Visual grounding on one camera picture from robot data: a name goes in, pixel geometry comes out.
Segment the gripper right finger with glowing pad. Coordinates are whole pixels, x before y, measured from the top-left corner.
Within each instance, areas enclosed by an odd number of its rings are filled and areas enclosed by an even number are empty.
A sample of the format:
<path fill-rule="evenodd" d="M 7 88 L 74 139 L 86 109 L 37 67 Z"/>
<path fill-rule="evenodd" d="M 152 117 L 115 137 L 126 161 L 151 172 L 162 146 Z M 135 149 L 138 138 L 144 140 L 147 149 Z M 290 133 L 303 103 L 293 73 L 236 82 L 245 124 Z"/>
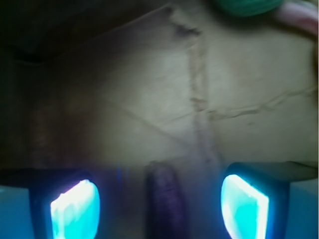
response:
<path fill-rule="evenodd" d="M 232 239 L 317 239 L 316 162 L 235 162 L 223 177 L 220 204 Z"/>

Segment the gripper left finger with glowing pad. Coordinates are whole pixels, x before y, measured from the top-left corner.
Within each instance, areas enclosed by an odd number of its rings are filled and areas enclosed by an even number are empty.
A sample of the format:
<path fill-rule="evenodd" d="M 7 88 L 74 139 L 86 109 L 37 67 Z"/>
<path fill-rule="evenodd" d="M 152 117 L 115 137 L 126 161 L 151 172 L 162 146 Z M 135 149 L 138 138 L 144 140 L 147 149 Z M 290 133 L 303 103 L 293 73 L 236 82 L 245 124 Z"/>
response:
<path fill-rule="evenodd" d="M 83 169 L 2 169 L 2 239 L 93 239 L 100 195 Z"/>

